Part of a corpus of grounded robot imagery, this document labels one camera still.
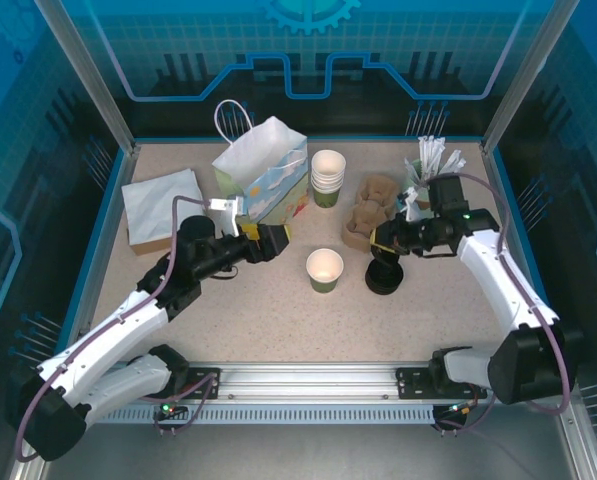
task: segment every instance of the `white paper bag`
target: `white paper bag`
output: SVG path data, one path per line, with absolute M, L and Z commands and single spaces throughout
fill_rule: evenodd
M 176 195 L 202 200 L 196 174 L 190 169 L 122 187 L 127 211 L 129 245 L 171 237 L 171 204 Z M 178 202 L 178 225 L 185 218 L 204 215 L 201 205 Z
M 221 105 L 231 102 L 235 114 L 241 109 L 242 119 L 249 126 L 232 141 L 219 122 Z M 307 137 L 290 129 L 276 117 L 253 126 L 247 112 L 233 100 L 221 102 L 214 113 L 216 128 L 229 142 L 213 162 L 220 191 L 226 197 L 245 197 L 247 222 L 282 224 L 304 208 L 307 195 Z

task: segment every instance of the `white napkin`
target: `white napkin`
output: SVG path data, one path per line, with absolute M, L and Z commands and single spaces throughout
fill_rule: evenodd
M 140 245 L 171 236 L 171 203 L 176 195 L 202 200 L 196 174 L 190 169 L 122 187 L 129 245 Z M 201 205 L 178 202 L 178 225 L 185 218 L 204 215 Z

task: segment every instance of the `paper cup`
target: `paper cup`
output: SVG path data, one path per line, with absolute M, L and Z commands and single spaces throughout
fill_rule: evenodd
M 321 180 L 319 178 L 316 177 L 311 177 L 311 183 L 312 185 L 318 185 L 320 187 L 330 187 L 332 185 L 342 185 L 343 180 L 345 179 L 345 177 L 340 177 L 334 180 Z
M 344 170 L 340 173 L 337 173 L 336 175 L 321 175 L 317 172 L 314 172 L 313 170 L 311 171 L 311 178 L 316 178 L 318 180 L 323 180 L 323 181 L 339 180 L 339 179 L 343 178 L 344 176 L 345 176 Z
M 344 268 L 342 257 L 329 248 L 316 250 L 307 258 L 311 286 L 318 293 L 328 293 L 336 288 Z
M 340 186 L 332 189 L 320 189 L 315 185 L 314 187 L 314 201 L 320 208 L 331 208 L 338 202 L 340 195 Z
M 311 159 L 311 171 L 324 178 L 344 174 L 347 161 L 340 153 L 333 150 L 320 150 Z
M 319 185 L 318 183 L 311 182 L 311 186 L 314 187 L 314 190 L 318 190 L 320 193 L 333 193 L 336 190 L 340 190 L 342 182 L 335 185 Z

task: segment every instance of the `paper bag handle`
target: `paper bag handle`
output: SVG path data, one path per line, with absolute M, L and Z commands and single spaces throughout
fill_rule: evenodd
M 238 135 L 238 121 L 236 120 L 236 111 L 234 110 L 234 105 L 236 107 L 238 107 L 240 109 L 240 111 L 243 113 L 245 119 L 247 120 L 247 125 L 249 126 L 249 130 L 253 129 L 254 126 L 252 125 L 251 120 L 249 119 L 249 114 L 247 113 L 247 110 L 245 110 L 245 108 L 242 105 L 240 105 L 240 103 L 238 103 L 237 101 L 232 100 L 230 98 L 220 102 L 218 104 L 218 106 L 216 107 L 216 110 L 214 111 L 214 125 L 216 125 L 216 130 L 218 130 L 218 133 L 220 134 L 220 136 L 222 138 L 224 138 L 227 141 L 227 143 L 229 143 L 229 145 L 233 145 L 234 142 L 232 142 L 229 139 L 229 137 L 227 137 L 226 132 L 223 131 L 223 129 L 220 127 L 220 122 L 218 121 L 218 115 L 220 114 L 220 108 L 227 103 L 232 104 L 231 110 L 233 112 L 234 121 L 236 122 L 236 125 L 234 126 L 234 124 L 232 123 L 232 120 L 231 120 L 231 116 L 229 117 L 229 127 L 230 127 L 229 129 L 231 130 L 232 137 L 239 136 Z M 224 129 L 227 130 L 227 121 L 225 120 L 224 113 L 222 114 L 222 123 L 224 125 Z M 244 125 L 242 125 L 242 122 L 240 122 L 240 125 L 242 127 L 242 133 L 241 133 L 241 135 L 242 135 L 245 133 L 245 127 L 244 127 Z

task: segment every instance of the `black bracket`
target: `black bracket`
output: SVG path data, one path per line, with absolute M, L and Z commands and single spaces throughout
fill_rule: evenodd
M 446 386 L 442 393 L 434 386 L 428 367 L 405 367 L 396 370 L 400 400 L 471 400 L 487 398 L 487 390 L 466 383 Z
M 173 389 L 167 388 L 164 390 L 154 394 L 149 395 L 151 398 L 168 398 L 176 393 L 184 392 L 191 386 L 195 385 L 196 383 L 200 382 L 203 378 L 205 378 L 210 373 L 214 373 L 216 377 L 213 379 L 213 385 L 211 386 L 211 391 L 209 392 L 209 396 L 207 400 L 216 400 L 218 398 L 218 390 L 220 389 L 220 369 L 219 368 L 195 368 L 189 367 L 187 370 L 187 376 L 183 382 L 181 382 L 181 386 L 178 387 L 177 391 L 173 391 Z M 201 400 L 202 397 L 205 395 L 207 391 L 207 384 L 201 386 L 198 390 L 194 391 L 193 393 L 184 397 L 185 400 Z

